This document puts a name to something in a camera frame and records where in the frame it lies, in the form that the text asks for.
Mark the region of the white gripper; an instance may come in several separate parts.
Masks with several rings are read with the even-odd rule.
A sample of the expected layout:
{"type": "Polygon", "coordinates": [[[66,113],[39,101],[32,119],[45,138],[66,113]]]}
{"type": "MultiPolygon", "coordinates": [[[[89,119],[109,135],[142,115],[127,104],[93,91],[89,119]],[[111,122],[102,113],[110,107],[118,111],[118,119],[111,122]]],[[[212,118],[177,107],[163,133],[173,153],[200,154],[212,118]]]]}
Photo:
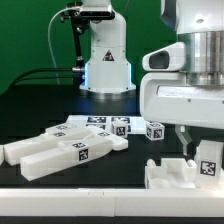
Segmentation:
{"type": "Polygon", "coordinates": [[[224,86],[190,86],[181,73],[148,73],[140,85],[140,114],[146,121],[175,124],[188,155],[189,127],[224,129],[224,86]]]}

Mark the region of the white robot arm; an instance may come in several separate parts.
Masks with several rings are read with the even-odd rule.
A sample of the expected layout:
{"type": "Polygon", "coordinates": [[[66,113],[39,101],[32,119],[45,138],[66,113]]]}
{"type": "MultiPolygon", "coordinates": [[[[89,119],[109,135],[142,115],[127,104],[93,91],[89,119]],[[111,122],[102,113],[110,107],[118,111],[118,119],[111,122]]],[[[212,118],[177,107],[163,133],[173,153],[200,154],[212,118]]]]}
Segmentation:
{"type": "MultiPolygon", "coordinates": [[[[91,57],[74,69],[84,74],[80,89],[99,98],[133,91],[126,22],[111,0],[82,0],[69,10],[92,29],[91,57]]],[[[140,114],[173,124],[186,145],[188,126],[224,129],[224,0],[161,0],[161,19],[177,42],[143,57],[140,114]]]]}

